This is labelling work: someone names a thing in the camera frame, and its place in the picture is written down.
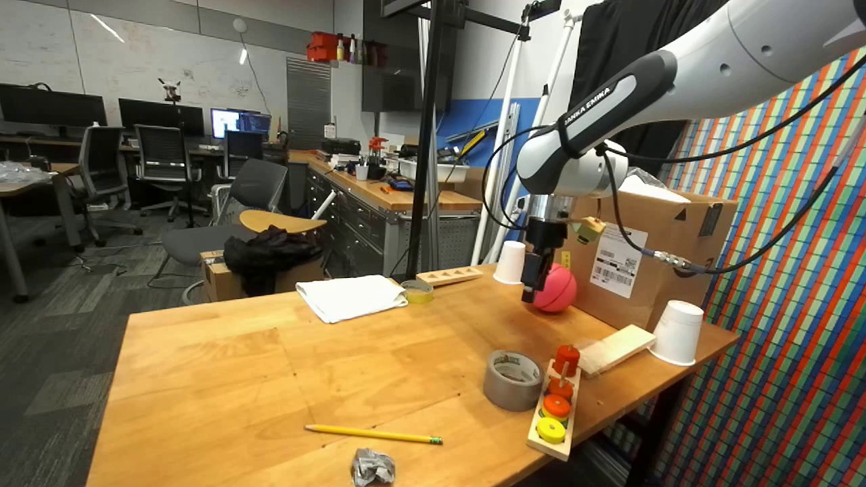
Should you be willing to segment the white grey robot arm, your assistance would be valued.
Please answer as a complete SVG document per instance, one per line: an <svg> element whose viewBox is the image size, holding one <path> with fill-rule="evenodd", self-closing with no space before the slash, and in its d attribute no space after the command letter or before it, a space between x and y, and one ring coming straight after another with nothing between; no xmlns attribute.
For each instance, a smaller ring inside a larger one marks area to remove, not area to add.
<svg viewBox="0 0 866 487"><path fill-rule="evenodd" d="M641 53L553 126L532 133L517 175L531 193L523 300L543 287L576 193L618 185L627 160L595 153L655 120L718 118L758 106L866 43L866 0L728 0L672 43Z"/></svg>

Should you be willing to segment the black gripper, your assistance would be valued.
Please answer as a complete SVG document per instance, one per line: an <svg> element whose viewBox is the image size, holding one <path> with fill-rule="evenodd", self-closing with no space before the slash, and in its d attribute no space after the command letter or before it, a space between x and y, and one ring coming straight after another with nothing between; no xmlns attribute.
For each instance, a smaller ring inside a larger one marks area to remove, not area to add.
<svg viewBox="0 0 866 487"><path fill-rule="evenodd" d="M555 250L562 245L569 226L562 221L528 221L528 257L523 264L523 300L532 302L547 284Z"/></svg>

